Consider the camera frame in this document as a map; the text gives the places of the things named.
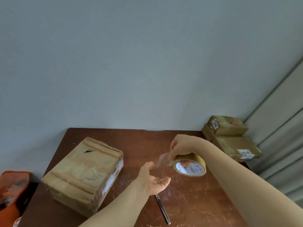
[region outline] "wooden table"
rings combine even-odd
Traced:
[[[122,150],[124,168],[100,207],[102,209],[136,178],[145,162],[168,152],[170,143],[177,134],[203,137],[202,132],[199,131],[70,128],[66,131],[45,173],[59,163],[85,137],[100,140]],[[171,227],[247,226],[209,170],[202,177],[187,177],[169,167],[152,170],[151,175],[172,178],[169,186],[159,193],[172,222]],[[40,183],[18,227],[76,227],[85,220],[86,218],[76,211],[52,199],[44,185]],[[168,226],[154,196],[148,199],[135,226]]]

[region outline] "cardboard box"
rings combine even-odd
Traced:
[[[248,128],[238,118],[211,116],[208,125],[216,135],[242,136]]]
[[[246,137],[215,137],[212,143],[237,162],[262,156],[256,145]]]
[[[216,135],[207,123],[204,124],[201,131],[202,131],[203,135],[205,136],[206,140],[209,142],[213,141],[213,139],[215,137],[233,137],[230,135]]]
[[[90,217],[98,211],[122,168],[122,151],[87,137],[41,181],[54,199]]]

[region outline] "light blue wall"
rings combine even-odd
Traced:
[[[69,127],[245,119],[303,55],[303,0],[0,0],[0,171]]]

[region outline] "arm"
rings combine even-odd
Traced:
[[[160,193],[171,180],[149,175],[152,167],[153,162],[145,163],[138,177],[115,200],[80,227],[133,227],[148,197]]]
[[[177,135],[171,157],[201,156],[241,216],[251,227],[302,226],[303,209],[265,180],[238,164],[212,143],[198,137]]]

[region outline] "orange plastic bag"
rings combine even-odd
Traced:
[[[0,176],[0,223],[12,227],[20,213],[16,201],[29,184],[30,172],[5,171]]]

